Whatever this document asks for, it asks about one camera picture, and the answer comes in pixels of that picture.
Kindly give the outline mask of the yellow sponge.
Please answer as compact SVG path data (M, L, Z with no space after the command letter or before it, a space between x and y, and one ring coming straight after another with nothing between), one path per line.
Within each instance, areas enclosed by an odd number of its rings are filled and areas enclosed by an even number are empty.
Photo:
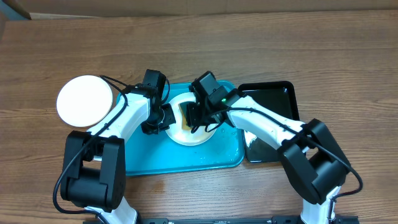
M182 129L189 131L191 130L191 127L188 125L187 123L187 105L189 104L189 102L184 102L178 105L179 110L180 110L180 114L182 115Z

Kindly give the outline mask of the white plate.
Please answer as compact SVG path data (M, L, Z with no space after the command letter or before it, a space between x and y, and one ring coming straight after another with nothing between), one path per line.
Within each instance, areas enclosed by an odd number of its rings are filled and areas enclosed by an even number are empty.
M74 127L87 127L100 122L113 105L113 92L100 77L82 75L60 90L56 109L59 117Z
M206 132L204 126L200 126L195 133L191 133L191 130L186 131L182 129L182 115L178 105L184 102L196 102L196 97L192 92L186 92L179 94L170 100L176 123L171 124L170 128L166 130L167 135L173 141L184 146L196 146L209 140L216 130Z

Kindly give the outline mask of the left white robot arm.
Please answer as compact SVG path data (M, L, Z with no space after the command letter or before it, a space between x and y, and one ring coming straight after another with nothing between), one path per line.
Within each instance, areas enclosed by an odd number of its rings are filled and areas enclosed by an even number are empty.
M58 199L75 206L76 214L93 214L101 223L137 223L138 213L124 198L125 145L137 128L157 134L175 122L162 87L129 85L117 105L86 132L72 131L66 139L63 169L53 190Z

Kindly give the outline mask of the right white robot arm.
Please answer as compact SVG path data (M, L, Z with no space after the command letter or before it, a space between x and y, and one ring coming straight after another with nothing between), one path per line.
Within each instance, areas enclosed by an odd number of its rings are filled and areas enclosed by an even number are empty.
M193 130L227 123L253 133L278 154L291 186L303 199L301 223L333 223L336 199L346 176L352 172L344 152L327 126L283 117L237 89L230 92L188 92L195 105L187 113Z

